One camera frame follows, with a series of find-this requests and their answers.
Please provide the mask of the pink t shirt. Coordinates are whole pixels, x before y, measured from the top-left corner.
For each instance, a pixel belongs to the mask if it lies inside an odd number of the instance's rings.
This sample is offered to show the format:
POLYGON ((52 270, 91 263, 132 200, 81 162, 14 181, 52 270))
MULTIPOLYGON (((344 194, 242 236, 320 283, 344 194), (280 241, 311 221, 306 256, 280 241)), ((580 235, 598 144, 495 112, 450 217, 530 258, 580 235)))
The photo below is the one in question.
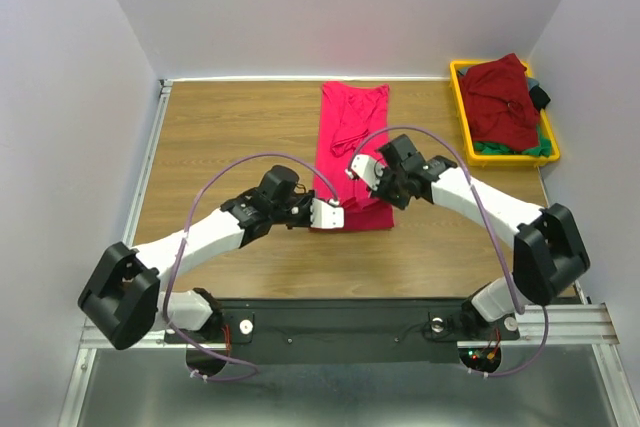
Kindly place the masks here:
POLYGON ((386 133, 365 142, 387 126, 390 87, 353 87, 326 82, 321 88, 321 110, 316 144, 316 168, 332 183, 344 209, 345 231, 388 230, 394 227, 391 205, 369 196, 367 186, 348 177, 346 169, 357 148, 375 160, 376 149, 389 141, 386 133))

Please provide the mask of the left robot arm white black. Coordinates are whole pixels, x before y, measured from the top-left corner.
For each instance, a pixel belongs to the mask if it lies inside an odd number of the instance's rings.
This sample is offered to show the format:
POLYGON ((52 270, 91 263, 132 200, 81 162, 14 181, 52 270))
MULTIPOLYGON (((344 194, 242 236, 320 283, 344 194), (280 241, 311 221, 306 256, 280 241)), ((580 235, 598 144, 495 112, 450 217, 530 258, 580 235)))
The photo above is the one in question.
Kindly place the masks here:
POLYGON ((215 339, 223 320, 215 299, 203 288, 176 292, 177 276, 245 247, 275 225, 317 226, 325 204, 314 191, 297 192, 298 180, 295 171, 275 165, 258 186, 225 201, 188 231, 134 247, 110 245, 79 295, 80 310, 118 350, 166 328, 215 339))

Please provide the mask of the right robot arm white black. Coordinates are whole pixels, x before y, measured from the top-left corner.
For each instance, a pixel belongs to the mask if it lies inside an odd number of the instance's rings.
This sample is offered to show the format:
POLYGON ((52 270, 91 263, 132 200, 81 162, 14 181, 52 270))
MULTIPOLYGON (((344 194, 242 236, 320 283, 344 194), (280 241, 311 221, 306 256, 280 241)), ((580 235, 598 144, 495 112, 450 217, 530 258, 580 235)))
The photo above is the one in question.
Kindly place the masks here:
POLYGON ((567 207, 519 200, 473 178, 465 166, 446 157, 426 159, 407 135, 377 151, 378 158, 359 154, 350 163, 371 197, 397 209, 413 199, 449 209, 485 227, 495 246, 506 244, 512 250, 512 262, 501 264, 501 277, 464 302, 460 325, 466 334, 482 337, 496 321, 521 308, 549 305, 590 268, 567 207))

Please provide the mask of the yellow plastic bin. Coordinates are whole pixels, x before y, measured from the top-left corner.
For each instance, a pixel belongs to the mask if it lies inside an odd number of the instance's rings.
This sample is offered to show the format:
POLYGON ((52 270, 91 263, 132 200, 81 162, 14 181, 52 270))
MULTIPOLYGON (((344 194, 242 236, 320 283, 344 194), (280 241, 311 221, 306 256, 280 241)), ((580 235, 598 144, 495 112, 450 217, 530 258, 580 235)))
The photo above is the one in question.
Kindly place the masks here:
MULTIPOLYGON (((500 166, 500 167, 539 167, 551 162, 555 162, 560 159, 560 150, 557 145, 557 141, 555 139, 555 134, 551 127, 551 123, 549 117, 546 113, 546 109, 539 111, 540 113, 540 130, 542 134, 549 138, 552 142, 552 154, 549 157, 533 157, 533 156, 525 156, 525 155, 505 155, 505 156, 490 156, 490 155, 481 155, 474 151, 472 145, 471 134, 469 130, 469 125, 467 122, 462 94, 459 86, 459 77, 466 73, 466 71, 477 64, 490 62, 490 61, 480 61, 480 60, 468 60, 468 59, 456 59, 450 62, 449 70, 451 74, 451 88, 454 95, 454 103, 456 106, 456 114, 458 117, 459 125, 462 132, 464 152, 466 154, 467 160, 470 164, 474 166, 486 167, 486 166, 500 166)), ((526 68, 526 77, 532 77, 533 74, 529 66, 520 61, 524 67, 526 68)))

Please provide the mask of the dark red t shirt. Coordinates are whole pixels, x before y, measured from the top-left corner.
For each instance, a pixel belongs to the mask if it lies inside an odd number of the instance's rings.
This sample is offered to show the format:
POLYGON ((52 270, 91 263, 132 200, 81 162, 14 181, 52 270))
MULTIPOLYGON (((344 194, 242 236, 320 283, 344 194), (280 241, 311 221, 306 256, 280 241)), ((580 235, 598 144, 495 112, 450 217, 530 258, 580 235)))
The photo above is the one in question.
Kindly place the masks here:
POLYGON ((459 86, 473 141, 515 152, 539 144, 540 113, 529 96, 526 68, 515 54, 470 67, 459 86))

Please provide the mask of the green t shirt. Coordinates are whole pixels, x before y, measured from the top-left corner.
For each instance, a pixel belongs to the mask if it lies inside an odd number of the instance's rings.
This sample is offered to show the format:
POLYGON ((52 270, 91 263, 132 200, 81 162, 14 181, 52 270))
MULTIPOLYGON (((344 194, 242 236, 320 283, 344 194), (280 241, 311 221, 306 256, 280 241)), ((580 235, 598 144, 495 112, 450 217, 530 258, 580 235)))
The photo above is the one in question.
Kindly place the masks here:
POLYGON ((471 129, 471 139, 474 151, 481 155, 549 157, 552 154, 552 142, 542 134, 539 125, 498 123, 488 129, 471 129))

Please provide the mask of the black garment in bin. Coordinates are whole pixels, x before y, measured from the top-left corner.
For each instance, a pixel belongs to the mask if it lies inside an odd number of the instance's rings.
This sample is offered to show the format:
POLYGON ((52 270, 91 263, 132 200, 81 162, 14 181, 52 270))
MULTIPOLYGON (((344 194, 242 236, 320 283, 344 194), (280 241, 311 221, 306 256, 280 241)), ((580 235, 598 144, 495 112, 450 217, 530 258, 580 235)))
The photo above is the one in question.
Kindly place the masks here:
POLYGON ((527 87, 529 91, 529 97, 532 101, 533 106, 538 111, 545 110, 546 107, 550 104, 551 99, 547 92, 540 86, 539 81, 535 78, 528 77, 527 87))

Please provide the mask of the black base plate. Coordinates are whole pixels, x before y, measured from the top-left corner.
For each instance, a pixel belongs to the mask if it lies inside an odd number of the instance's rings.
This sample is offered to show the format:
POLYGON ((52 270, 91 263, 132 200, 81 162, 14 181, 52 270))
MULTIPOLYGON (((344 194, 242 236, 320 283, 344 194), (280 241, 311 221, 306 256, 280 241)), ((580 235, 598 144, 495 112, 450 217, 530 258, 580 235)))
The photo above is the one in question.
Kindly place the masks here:
POLYGON ((456 363, 458 345, 516 340, 462 298, 222 299, 212 325, 191 332, 232 356, 268 364, 456 363))

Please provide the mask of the aluminium frame rail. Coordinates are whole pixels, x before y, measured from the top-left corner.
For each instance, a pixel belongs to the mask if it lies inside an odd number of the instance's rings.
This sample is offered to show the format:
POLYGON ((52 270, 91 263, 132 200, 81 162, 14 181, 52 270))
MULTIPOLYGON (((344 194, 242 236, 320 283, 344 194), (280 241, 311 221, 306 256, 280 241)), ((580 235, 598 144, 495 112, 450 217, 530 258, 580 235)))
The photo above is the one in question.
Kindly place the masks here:
MULTIPOLYGON (((565 304, 547 307, 549 332, 547 346, 555 345, 618 345, 619 338, 614 328, 606 304, 565 304)), ((541 307, 526 307, 525 313, 516 314, 519 338, 507 340, 501 334, 501 346, 537 346, 544 332, 544 320, 541 307)), ((488 341, 458 341, 458 348, 485 346, 488 341)), ((151 332, 132 348, 179 348, 184 342, 173 333, 151 332)), ((112 349, 113 347, 99 330, 85 326, 80 340, 80 348, 112 349)))

